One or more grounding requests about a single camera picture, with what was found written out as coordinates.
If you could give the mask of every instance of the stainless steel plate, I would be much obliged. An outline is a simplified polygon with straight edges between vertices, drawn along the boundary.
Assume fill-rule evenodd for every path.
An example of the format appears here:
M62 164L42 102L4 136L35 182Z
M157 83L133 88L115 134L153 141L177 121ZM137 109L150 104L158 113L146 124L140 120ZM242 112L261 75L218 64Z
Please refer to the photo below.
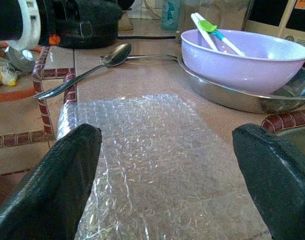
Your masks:
M201 96L220 105L250 113L290 112L305 104L305 68L271 94L258 94L229 88L208 80L188 69L183 59L179 65L188 73L192 88Z

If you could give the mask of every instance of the metal spoon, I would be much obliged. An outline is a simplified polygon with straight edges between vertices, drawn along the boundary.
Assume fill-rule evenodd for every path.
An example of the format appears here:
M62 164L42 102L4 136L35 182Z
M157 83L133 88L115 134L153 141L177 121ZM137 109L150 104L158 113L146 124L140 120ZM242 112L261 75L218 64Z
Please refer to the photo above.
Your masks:
M73 78L72 80L67 81L59 86L56 86L47 91L38 93L38 94L34 95L33 98L42 100L42 99L49 99L54 96L57 96L58 94L61 94L66 89L68 89L75 83L79 82L80 80L82 80L83 78L87 77L89 74L97 71L100 68L115 67L115 66L122 64L127 59L129 54L131 53L131 50L132 50L132 46L128 43L119 45L112 52L110 52L109 54L105 55L102 58L103 64L96 66L93 69L90 69L89 71L86 71L85 73L83 73L83 74Z

